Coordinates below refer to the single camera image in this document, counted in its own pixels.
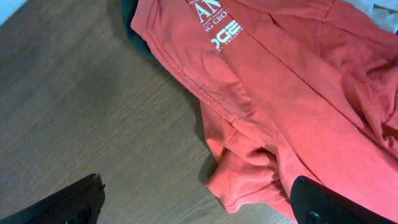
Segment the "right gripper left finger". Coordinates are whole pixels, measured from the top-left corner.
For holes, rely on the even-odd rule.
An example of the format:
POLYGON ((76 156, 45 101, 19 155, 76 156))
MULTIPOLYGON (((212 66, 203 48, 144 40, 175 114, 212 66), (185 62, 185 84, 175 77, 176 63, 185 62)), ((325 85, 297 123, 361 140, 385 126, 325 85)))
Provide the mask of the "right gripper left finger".
POLYGON ((1 224, 96 224, 105 201, 99 174, 90 174, 1 220, 1 224))

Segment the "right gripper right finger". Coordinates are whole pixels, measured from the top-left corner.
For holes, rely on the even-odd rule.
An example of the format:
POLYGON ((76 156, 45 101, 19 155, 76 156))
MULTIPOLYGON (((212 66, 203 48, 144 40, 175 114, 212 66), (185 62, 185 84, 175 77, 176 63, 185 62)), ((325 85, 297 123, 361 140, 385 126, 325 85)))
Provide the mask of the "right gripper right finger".
POLYGON ((295 179, 290 205, 298 224, 397 224, 306 176, 295 179))

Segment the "red printed t-shirt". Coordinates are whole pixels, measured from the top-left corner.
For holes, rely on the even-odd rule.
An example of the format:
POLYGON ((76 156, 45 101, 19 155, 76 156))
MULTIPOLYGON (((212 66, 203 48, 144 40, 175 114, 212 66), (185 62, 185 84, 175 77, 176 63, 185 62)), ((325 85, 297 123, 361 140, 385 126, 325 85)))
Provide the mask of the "red printed t-shirt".
POLYGON ((306 175, 397 220, 397 36, 334 0, 138 0, 131 28, 200 100, 229 213, 292 217, 306 175))

